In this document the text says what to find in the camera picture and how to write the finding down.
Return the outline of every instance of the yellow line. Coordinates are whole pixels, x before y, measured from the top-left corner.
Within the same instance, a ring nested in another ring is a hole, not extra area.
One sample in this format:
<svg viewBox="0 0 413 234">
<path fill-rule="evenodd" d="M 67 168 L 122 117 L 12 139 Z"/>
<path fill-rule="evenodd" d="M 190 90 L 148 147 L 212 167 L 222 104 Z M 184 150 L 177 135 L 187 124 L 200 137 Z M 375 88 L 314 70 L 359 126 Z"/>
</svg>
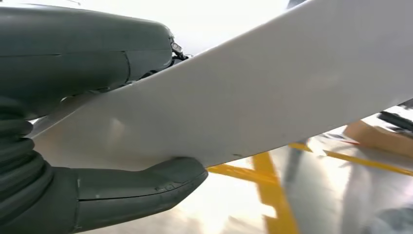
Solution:
<svg viewBox="0 0 413 234">
<path fill-rule="evenodd" d="M 298 234 L 295 219 L 273 167 L 270 154 L 255 155 L 252 160 L 254 170 L 222 164 L 210 167 L 208 171 L 257 183 L 261 202 L 274 207 L 277 212 L 276 218 L 264 216 L 268 234 Z"/>
<path fill-rule="evenodd" d="M 274 170 L 270 154 L 262 153 L 252 158 L 254 168 L 258 173 L 272 174 L 274 185 L 258 183 L 258 190 L 263 204 L 274 207 L 277 218 L 265 216 L 265 222 L 270 234 L 298 234 L 298 228 L 286 196 L 281 188 L 280 180 Z"/>
<path fill-rule="evenodd" d="M 291 147 L 291 148 L 312 152 L 311 149 L 308 148 L 308 146 L 306 146 L 304 144 L 291 143 L 288 146 Z M 396 172 L 396 173 L 404 174 L 404 175 L 407 175 L 407 176 L 413 176 L 413 171 L 410 171 L 410 170 L 398 168 L 398 167 L 391 166 L 391 165 L 381 163 L 381 162 L 370 161 L 370 160 L 361 159 L 361 158 L 358 158 L 358 157 L 343 155 L 343 154 L 335 153 L 335 152 L 332 152 L 332 151 L 327 151 L 327 150 L 324 150 L 324 151 L 325 151 L 326 155 L 330 156 L 330 157 L 335 157 L 335 158 L 339 158 L 339 159 L 342 159 L 342 160 L 355 162 L 355 163 L 358 163 L 358 164 L 361 164 L 361 165 L 364 165 L 364 166 L 375 167 L 375 168 L 379 168 L 379 169 L 382 169 L 382 170 Z"/>
<path fill-rule="evenodd" d="M 248 180 L 255 183 L 269 183 L 272 186 L 276 185 L 274 175 L 272 174 L 265 174 L 265 173 L 257 173 L 254 170 L 246 169 L 246 168 L 239 168 L 234 167 L 231 165 L 218 165 L 209 167 L 208 171 L 211 173 L 226 175 L 238 179 Z"/>
</svg>

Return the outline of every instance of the white wall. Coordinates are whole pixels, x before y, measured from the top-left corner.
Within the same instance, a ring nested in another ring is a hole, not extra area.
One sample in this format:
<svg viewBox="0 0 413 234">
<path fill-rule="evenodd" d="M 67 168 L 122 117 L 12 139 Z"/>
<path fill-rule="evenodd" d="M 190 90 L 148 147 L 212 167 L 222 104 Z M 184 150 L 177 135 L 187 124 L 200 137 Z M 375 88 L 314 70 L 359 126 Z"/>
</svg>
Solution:
<svg viewBox="0 0 413 234">
<path fill-rule="evenodd" d="M 282 13 L 288 0 L 83 0 L 82 7 L 155 20 L 198 54 Z"/>
</svg>

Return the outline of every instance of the black robotic arm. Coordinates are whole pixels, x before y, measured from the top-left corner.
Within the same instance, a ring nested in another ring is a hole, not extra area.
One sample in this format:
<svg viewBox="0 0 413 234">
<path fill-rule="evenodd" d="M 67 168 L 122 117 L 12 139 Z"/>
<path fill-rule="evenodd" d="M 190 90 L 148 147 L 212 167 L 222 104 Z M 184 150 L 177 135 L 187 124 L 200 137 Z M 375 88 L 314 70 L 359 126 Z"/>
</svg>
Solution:
<svg viewBox="0 0 413 234">
<path fill-rule="evenodd" d="M 64 97 L 105 92 L 183 60 L 156 22 L 0 6 L 0 233 L 68 234 L 168 210 L 207 177 L 177 157 L 139 172 L 52 167 L 25 135 Z"/>
</svg>

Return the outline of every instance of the cardboard box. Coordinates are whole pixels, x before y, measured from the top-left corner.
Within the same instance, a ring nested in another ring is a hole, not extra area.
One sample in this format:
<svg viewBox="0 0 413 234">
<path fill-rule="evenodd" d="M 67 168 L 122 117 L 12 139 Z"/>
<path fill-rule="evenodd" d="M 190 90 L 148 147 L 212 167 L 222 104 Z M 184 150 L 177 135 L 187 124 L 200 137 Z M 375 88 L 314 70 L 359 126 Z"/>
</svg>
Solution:
<svg viewBox="0 0 413 234">
<path fill-rule="evenodd" d="M 362 120 L 349 124 L 344 134 L 360 145 L 413 157 L 413 138 L 369 125 Z"/>
</svg>

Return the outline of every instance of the floor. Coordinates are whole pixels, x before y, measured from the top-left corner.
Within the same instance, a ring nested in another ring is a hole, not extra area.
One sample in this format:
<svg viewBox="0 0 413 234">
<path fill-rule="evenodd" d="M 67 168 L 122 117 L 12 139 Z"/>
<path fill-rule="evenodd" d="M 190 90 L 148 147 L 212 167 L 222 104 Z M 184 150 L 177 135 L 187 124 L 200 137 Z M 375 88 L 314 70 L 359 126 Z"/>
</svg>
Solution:
<svg viewBox="0 0 413 234">
<path fill-rule="evenodd" d="M 86 234 L 410 234 L 411 170 L 413 159 L 318 136 L 209 168 L 172 210 Z"/>
</svg>

